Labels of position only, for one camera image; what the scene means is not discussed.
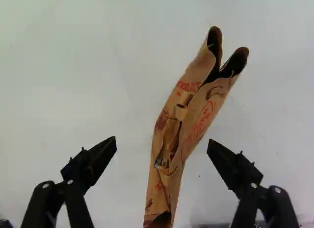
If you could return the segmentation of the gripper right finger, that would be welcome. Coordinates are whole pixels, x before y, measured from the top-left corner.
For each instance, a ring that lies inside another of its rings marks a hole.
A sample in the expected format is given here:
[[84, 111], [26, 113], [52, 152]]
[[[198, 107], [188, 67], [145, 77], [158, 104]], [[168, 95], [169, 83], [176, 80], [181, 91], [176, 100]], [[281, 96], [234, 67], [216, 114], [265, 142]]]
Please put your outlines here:
[[209, 139], [207, 155], [229, 190], [238, 198], [230, 227], [253, 228], [261, 211], [268, 228], [297, 228], [299, 223], [288, 192], [276, 185], [261, 186], [263, 174], [242, 152], [234, 153]]

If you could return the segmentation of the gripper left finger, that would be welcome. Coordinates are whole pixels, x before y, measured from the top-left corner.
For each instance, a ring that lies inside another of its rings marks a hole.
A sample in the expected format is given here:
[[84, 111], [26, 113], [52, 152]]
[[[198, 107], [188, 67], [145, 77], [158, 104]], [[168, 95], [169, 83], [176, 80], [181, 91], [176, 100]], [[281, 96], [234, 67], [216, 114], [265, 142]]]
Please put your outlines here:
[[61, 169], [62, 182], [47, 180], [34, 188], [21, 226], [54, 228], [59, 211], [65, 205], [71, 227], [92, 228], [94, 224], [84, 196], [97, 183], [116, 151], [115, 136], [89, 150], [81, 149]]

